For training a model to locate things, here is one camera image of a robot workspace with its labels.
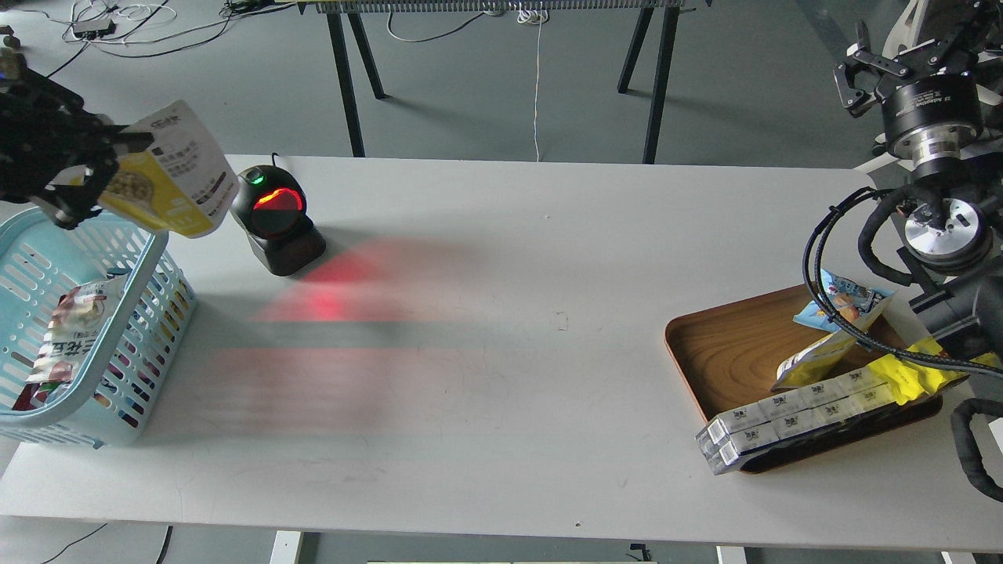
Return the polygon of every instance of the brown tray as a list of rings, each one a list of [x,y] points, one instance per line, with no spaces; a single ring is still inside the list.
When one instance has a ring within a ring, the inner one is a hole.
[[[665,344],[705,421],[714,415],[773,395],[776,367],[825,333],[791,319],[810,301],[803,286],[793,286],[754,298],[677,317],[665,327]],[[901,337],[880,317],[869,331],[883,342],[904,346]],[[880,357],[855,346],[832,368],[831,375],[859,368]],[[877,435],[940,411],[943,399],[882,409],[839,433],[791,449],[774,449],[742,467],[763,472]]]

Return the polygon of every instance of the yellow snack bag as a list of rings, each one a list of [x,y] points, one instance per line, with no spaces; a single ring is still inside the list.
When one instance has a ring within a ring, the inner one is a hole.
[[[215,231],[237,196],[237,175],[192,108],[179,100],[124,130],[151,132],[153,142],[118,158],[101,207],[149,231],[189,238]]]
[[[939,355],[944,349],[933,337],[917,341],[907,350]],[[965,377],[965,372],[955,370],[940,370],[920,366],[908,360],[899,360],[891,354],[868,364],[868,367],[883,380],[889,383],[896,403],[903,405],[924,395],[933,395],[949,383]]]

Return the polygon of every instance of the blue basket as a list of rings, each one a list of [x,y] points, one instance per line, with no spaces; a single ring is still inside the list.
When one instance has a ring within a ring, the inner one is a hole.
[[[65,231],[31,209],[0,226],[0,436],[94,449],[139,436],[196,305],[166,244],[110,214]],[[131,273],[79,374],[44,406],[12,410],[59,297],[110,268]]]

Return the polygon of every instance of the white table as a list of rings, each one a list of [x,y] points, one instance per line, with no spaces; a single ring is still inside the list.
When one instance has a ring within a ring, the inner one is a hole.
[[[798,283],[810,229],[864,175],[279,164],[329,253],[277,278],[230,220],[173,238],[202,301],[146,434],[22,446],[0,513],[1003,552],[1003,505],[955,458],[961,393],[936,417],[759,476],[714,477],[694,445],[665,324]],[[863,215],[826,264],[873,282],[854,250]]]

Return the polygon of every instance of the red laser light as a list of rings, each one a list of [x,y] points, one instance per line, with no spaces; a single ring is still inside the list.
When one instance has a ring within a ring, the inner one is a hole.
[[[254,204],[255,210],[265,209],[276,212],[303,211],[303,197],[291,188],[280,187],[262,196]]]

